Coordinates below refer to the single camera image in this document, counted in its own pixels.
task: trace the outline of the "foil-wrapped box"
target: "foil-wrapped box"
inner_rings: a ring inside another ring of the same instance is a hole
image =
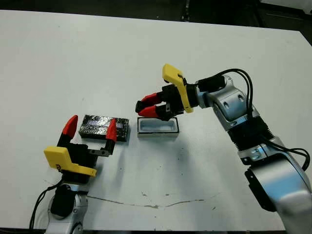
[[[113,117],[85,115],[79,129],[81,138],[105,139],[106,131]],[[117,141],[127,141],[129,120],[116,119]]]

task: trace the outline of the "dark floor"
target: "dark floor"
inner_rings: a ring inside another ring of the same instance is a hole
[[[0,0],[0,9],[298,30],[312,45],[312,16],[259,0]]]

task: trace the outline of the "white tabletop surface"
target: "white tabletop surface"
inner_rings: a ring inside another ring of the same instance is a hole
[[[60,178],[43,149],[72,115],[80,126],[84,114],[99,114],[128,118],[131,131],[114,155],[98,160],[89,192],[98,199],[89,199],[85,229],[284,229],[277,213],[258,205],[212,109],[179,116],[177,138],[137,138],[136,101],[166,85],[164,63],[189,83],[228,68],[248,71],[272,132],[312,152],[312,47],[299,32],[0,11],[0,227],[28,227],[38,195]],[[241,78],[234,83],[246,90]],[[78,134],[73,142],[104,143]],[[311,167],[307,174],[312,179]],[[46,227],[52,195],[35,228]]]

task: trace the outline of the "metal screw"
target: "metal screw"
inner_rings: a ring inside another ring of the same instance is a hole
[[[255,156],[252,157],[252,160],[256,160],[258,158],[260,158],[260,155],[255,155]]]

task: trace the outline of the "black wire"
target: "black wire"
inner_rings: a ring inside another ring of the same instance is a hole
[[[253,88],[252,79],[250,78],[247,72],[239,68],[227,69],[225,71],[219,72],[215,76],[221,76],[229,72],[235,72],[241,75],[247,84],[246,112],[247,112],[247,118],[251,119],[253,117],[253,96],[254,96],[254,88]]]
[[[286,148],[286,147],[284,147],[284,146],[278,145],[278,144],[276,144],[276,143],[274,143],[274,142],[272,142],[272,141],[266,139],[264,136],[261,136],[261,137],[262,137],[262,139],[265,141],[266,144],[270,145],[271,147],[273,147],[273,148],[275,148],[275,149],[282,150],[282,151],[284,151],[284,152],[291,152],[291,153],[294,153],[294,154],[297,154],[297,155],[304,156],[306,159],[305,159],[305,161],[304,161],[304,163],[303,163],[303,165],[302,165],[302,170],[303,170],[303,171],[307,170],[307,168],[308,168],[309,165],[310,165],[310,159],[311,159],[311,158],[310,158],[310,154],[309,154],[308,151],[306,151],[305,149],[302,149],[302,148],[292,148],[292,149],[288,149],[288,148]]]
[[[47,191],[50,191],[50,190],[55,189],[55,188],[57,188],[58,186],[60,186],[62,182],[63,182],[63,180],[61,179],[57,184],[48,187],[48,188],[47,188],[46,190],[44,190],[44,191],[39,195],[39,197],[37,198],[37,201],[36,201],[36,203],[35,203],[34,210],[33,210],[32,214],[31,214],[31,218],[30,218],[30,221],[29,221],[29,230],[30,230],[30,231],[32,231],[32,230],[34,229],[36,211],[37,211],[38,205],[39,205],[40,202],[44,199],[45,194],[47,193]]]

